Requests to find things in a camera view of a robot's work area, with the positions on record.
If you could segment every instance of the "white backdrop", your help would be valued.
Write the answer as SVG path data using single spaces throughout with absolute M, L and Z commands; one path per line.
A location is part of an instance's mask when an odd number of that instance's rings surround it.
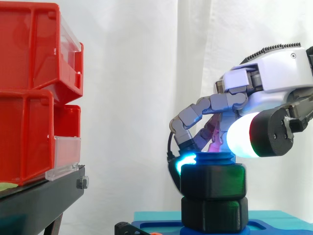
M 56 0 L 85 45 L 82 157 L 90 186 L 60 235 L 112 235 L 134 211 L 179 210 L 168 123 L 264 46 L 313 45 L 310 0 Z M 286 156 L 239 159 L 252 210 L 313 222 L 313 125 Z

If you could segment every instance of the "red storage drawer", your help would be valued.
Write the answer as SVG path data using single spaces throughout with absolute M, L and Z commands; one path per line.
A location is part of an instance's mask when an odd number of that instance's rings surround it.
M 0 182 L 23 185 L 77 170 L 80 108 L 47 90 L 0 90 Z
M 0 88 L 46 89 L 56 103 L 83 95 L 83 45 L 54 3 L 0 1 Z

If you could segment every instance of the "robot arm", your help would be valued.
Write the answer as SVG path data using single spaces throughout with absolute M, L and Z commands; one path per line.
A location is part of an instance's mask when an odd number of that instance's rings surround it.
M 211 138 L 219 138 L 221 146 L 209 151 L 241 157 L 286 154 L 293 133 L 302 132 L 313 117 L 312 64 L 313 47 L 305 51 L 295 43 L 265 47 L 226 72 L 215 83 L 215 94 L 200 98 L 170 122 L 169 143 L 174 135 L 180 149 L 178 158 L 168 151 L 172 177 L 179 179 L 173 172 L 182 155 L 201 151 Z M 214 115 L 192 138 L 188 129 L 206 114 Z
M 204 137 L 205 130 L 212 125 L 210 122 L 217 122 L 218 117 L 214 116 L 204 129 L 201 130 L 201 134 L 197 135 L 195 142 L 192 138 L 189 128 L 194 126 L 197 122 L 202 119 L 202 115 L 207 114 L 219 114 L 227 111 L 236 111 L 241 109 L 247 102 L 247 95 L 245 92 L 236 94 L 223 93 L 213 94 L 211 96 L 202 97 L 197 101 L 197 104 L 191 104 L 184 110 L 182 110 L 172 121 L 170 122 L 170 129 L 174 133 L 174 138 L 179 146 L 180 153 L 189 150 L 201 151 L 210 139 Z

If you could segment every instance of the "black hexagonal nut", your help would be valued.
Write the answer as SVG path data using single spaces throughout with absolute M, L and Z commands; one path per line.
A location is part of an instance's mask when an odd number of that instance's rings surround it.
M 180 191 L 201 200 L 237 200 L 246 196 L 246 169 L 242 164 L 185 164 L 181 167 Z
M 187 228 L 202 233 L 239 233 L 248 224 L 248 200 L 181 200 L 181 221 Z

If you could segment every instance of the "teal platform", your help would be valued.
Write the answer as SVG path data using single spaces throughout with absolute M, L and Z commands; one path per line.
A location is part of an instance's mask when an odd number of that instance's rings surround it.
M 309 230 L 313 231 L 313 224 L 307 223 L 296 217 L 293 217 L 282 211 L 250 211 L 249 219 L 262 220 L 263 222 L 283 230 Z M 162 212 L 135 212 L 134 221 L 160 221 L 160 220 L 181 220 L 180 211 L 162 211 Z M 260 230 L 256 227 L 250 226 L 251 231 Z M 179 233 L 181 227 L 148 227 L 142 228 L 142 230 L 153 233 Z

